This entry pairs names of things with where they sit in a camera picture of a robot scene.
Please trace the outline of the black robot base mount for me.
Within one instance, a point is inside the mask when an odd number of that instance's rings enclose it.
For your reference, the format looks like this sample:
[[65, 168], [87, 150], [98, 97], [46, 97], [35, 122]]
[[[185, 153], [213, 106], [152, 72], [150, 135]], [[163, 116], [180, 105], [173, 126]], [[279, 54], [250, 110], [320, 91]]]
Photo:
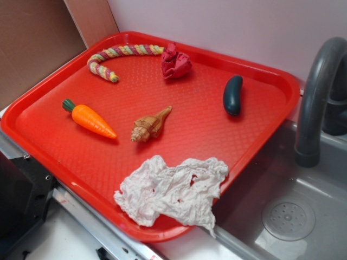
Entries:
[[35, 158], [1, 154], [1, 252], [45, 222], [55, 182]]

